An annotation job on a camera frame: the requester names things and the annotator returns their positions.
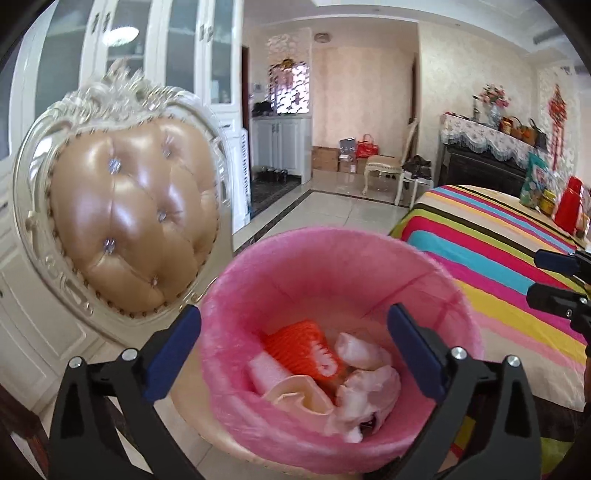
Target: dresser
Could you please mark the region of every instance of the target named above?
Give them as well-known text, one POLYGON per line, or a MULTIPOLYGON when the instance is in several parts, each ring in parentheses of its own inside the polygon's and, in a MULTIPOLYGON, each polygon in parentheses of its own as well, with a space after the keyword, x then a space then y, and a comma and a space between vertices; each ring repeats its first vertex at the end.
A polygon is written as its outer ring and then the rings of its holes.
POLYGON ((459 145, 439 145, 436 185, 472 185, 519 197, 526 171, 514 160, 498 161, 491 153, 475 153, 459 145))

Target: wooden chair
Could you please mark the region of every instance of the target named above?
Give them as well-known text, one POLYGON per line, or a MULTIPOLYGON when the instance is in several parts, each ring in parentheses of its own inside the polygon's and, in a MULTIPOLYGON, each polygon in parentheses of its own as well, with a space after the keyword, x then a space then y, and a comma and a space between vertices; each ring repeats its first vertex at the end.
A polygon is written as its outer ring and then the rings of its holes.
POLYGON ((418 131, 418 120, 415 119, 413 122, 408 126, 407 130, 407 139, 404 145, 404 150, 402 152, 402 157, 390 157, 387 155, 372 155, 368 158, 367 165, 365 166, 365 187, 363 188, 363 195, 367 195, 368 192, 368 183, 369 183, 369 172, 371 171, 378 171, 380 173, 385 173, 388 175, 400 175, 401 178, 398 182, 398 192, 396 194, 396 200, 394 204, 398 206, 400 202, 400 198, 402 197, 402 185, 404 182, 402 181, 402 165, 408 160, 408 157, 411 153, 411 146, 413 144, 413 138, 417 134, 418 131))

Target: pink plastic bag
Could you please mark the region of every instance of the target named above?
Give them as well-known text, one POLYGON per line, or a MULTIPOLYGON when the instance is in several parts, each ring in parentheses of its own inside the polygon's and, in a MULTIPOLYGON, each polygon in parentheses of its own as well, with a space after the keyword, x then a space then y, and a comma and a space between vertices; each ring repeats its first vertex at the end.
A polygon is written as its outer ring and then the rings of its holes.
POLYGON ((479 329, 455 282, 433 260, 385 235, 307 228, 270 237, 238 255, 208 292, 200 338, 213 414, 234 439, 268 460, 315 473, 376 470, 410 447, 434 403, 425 398, 385 325, 403 302, 419 325, 482 358, 479 329), (362 328, 392 354, 400 397, 382 428, 361 443, 307 430, 254 390, 248 363, 262 333, 302 319, 325 332, 362 328))

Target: red thermos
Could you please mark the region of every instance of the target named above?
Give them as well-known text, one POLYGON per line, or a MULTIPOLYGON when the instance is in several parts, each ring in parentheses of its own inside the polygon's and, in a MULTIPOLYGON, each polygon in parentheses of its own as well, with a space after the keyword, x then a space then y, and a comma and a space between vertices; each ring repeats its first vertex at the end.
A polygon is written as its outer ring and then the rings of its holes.
POLYGON ((565 232, 574 233, 579 218, 581 206, 581 182, 577 177, 570 177, 569 184, 562 194, 558 210, 554 216, 554 223, 565 232))

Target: glass cabinet door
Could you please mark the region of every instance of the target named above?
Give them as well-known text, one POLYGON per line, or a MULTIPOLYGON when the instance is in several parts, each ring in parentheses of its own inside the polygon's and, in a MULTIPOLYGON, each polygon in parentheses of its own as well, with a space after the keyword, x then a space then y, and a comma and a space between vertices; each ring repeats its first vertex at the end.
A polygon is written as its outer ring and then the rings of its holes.
POLYGON ((67 92, 78 90, 86 26, 93 4, 94 0, 57 3, 39 61, 35 117, 67 92))
POLYGON ((199 0, 173 0, 168 23, 165 85, 195 92, 199 0))
POLYGON ((128 59, 131 74, 138 69, 145 70, 146 33, 153 4, 149 0, 119 0, 115 12, 107 13, 103 29, 103 43, 108 47, 107 70, 115 60, 123 57, 128 59), (113 18, 108 30, 111 15, 113 18))
POLYGON ((232 26, 234 0, 216 0, 212 42, 211 102, 232 103, 232 26))

